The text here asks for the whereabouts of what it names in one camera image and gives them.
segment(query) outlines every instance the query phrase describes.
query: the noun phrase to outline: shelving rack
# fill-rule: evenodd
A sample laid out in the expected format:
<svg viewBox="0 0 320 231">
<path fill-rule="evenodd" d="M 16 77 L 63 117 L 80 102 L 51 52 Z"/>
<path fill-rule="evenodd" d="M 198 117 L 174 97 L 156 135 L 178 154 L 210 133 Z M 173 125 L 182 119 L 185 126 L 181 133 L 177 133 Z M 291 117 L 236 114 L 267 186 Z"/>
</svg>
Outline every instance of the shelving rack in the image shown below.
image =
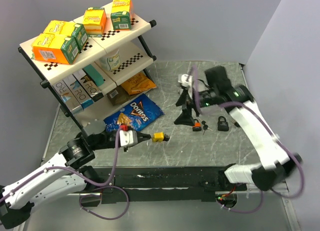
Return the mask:
<svg viewBox="0 0 320 231">
<path fill-rule="evenodd" d="M 44 62 L 32 59 L 31 44 L 36 37 L 21 43 L 18 48 L 18 51 L 41 78 L 40 85 L 44 89 L 48 88 L 52 92 L 54 97 L 59 101 L 63 113 L 67 117 L 71 117 L 80 129 L 86 126 L 90 120 L 103 120 L 127 105 L 130 101 L 113 106 L 106 94 L 141 71 L 151 79 L 146 68 L 157 59 L 156 56 L 151 53 L 147 43 L 142 37 L 142 34 L 157 25 L 155 20 L 147 22 L 134 14 L 131 20 L 131 30 L 114 30 L 110 19 L 112 3 L 103 6 L 103 8 L 106 12 L 107 21 L 102 37 L 89 37 L 86 45 L 80 51 L 80 54 L 73 64 Z M 83 16 L 73 20 L 75 23 L 82 23 L 82 21 Z M 135 38 L 139 39 L 144 50 L 131 42 Z M 120 67 L 114 71 L 104 72 L 103 68 L 99 66 L 99 63 L 95 61 L 118 48 L 121 61 Z M 74 72 L 83 69 L 87 65 L 94 66 L 104 78 L 104 84 L 99 87 L 104 97 L 85 108 L 82 112 L 72 114 L 52 85 Z"/>
</svg>

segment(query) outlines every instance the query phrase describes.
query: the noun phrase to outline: orange padlock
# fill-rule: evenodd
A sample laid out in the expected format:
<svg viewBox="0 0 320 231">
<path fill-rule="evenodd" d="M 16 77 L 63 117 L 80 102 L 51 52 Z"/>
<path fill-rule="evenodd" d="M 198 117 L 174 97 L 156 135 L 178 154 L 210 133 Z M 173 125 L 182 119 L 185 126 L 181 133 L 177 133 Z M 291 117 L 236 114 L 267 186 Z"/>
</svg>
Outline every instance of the orange padlock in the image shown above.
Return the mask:
<svg viewBox="0 0 320 231">
<path fill-rule="evenodd" d="M 194 126 L 192 126 L 192 131 L 201 131 L 201 123 L 199 123 L 198 119 L 194 119 L 195 123 Z"/>
</svg>

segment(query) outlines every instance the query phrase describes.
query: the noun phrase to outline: black and white checkered strip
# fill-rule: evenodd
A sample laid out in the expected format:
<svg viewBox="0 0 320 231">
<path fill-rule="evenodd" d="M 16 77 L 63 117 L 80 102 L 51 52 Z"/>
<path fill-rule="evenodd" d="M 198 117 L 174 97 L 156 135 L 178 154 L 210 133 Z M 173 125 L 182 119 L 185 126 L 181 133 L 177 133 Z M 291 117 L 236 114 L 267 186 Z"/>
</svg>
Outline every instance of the black and white checkered strip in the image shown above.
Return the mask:
<svg viewBox="0 0 320 231">
<path fill-rule="evenodd" d="M 108 32 L 104 32 L 102 34 L 101 40 L 108 39 L 108 38 L 110 38 L 111 36 L 113 36 L 113 35 L 115 35 L 117 33 L 120 33 L 120 30 L 109 30 Z"/>
<path fill-rule="evenodd" d="M 83 49 L 80 51 L 80 54 L 88 49 L 92 48 L 92 45 L 89 42 L 85 43 L 85 46 L 83 47 Z"/>
<path fill-rule="evenodd" d="M 131 26 L 139 23 L 139 20 L 136 20 L 134 17 L 131 19 Z"/>
<path fill-rule="evenodd" d="M 141 59 L 142 57 L 143 57 L 143 55 L 141 55 L 138 52 L 136 55 L 134 55 L 133 57 L 129 58 L 127 61 L 123 62 L 117 70 L 113 71 L 113 74 L 116 75 L 121 70 L 124 70 L 126 67 L 129 67 L 129 65 L 132 65 L 133 63 L 135 63 L 137 60 Z"/>
<path fill-rule="evenodd" d="M 46 63 L 44 66 L 47 70 L 52 70 L 53 68 L 58 67 L 58 64 L 56 62 L 50 62 L 50 64 Z"/>
</svg>

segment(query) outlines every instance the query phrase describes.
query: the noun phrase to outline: blue doritos bag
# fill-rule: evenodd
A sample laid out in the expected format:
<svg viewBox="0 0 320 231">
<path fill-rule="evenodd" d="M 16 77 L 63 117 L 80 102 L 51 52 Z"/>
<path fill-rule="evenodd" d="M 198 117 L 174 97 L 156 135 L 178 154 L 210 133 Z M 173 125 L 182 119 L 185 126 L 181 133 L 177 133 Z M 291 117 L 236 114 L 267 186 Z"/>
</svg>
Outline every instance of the blue doritos bag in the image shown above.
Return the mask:
<svg viewBox="0 0 320 231">
<path fill-rule="evenodd" d="M 141 131 L 163 114 L 161 108 L 142 94 L 118 112 L 105 118 L 105 129 L 107 131 L 117 130 L 119 125 L 126 124 L 136 131 Z"/>
</svg>

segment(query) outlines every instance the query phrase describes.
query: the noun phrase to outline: wall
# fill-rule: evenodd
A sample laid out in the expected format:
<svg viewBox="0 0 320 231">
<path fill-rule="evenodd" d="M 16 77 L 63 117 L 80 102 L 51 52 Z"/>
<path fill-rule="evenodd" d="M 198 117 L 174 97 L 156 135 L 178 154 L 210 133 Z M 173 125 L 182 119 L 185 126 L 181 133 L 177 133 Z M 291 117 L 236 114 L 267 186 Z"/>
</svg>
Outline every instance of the wall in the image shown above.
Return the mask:
<svg viewBox="0 0 320 231">
<path fill-rule="evenodd" d="M 35 0 L 46 21 L 73 20 L 112 0 Z M 280 0 L 133 0 L 157 26 L 144 37 L 159 60 L 245 64 Z"/>
<path fill-rule="evenodd" d="M 257 43 L 245 76 L 281 141 L 303 158 L 304 196 L 295 210 L 304 231 L 319 230 L 320 0 L 282 0 Z M 289 179 L 297 190 L 299 175 Z"/>
<path fill-rule="evenodd" d="M 45 19 L 33 0 L 0 0 L 0 184 L 8 185 L 41 163 L 58 106 L 18 52 Z"/>
</svg>

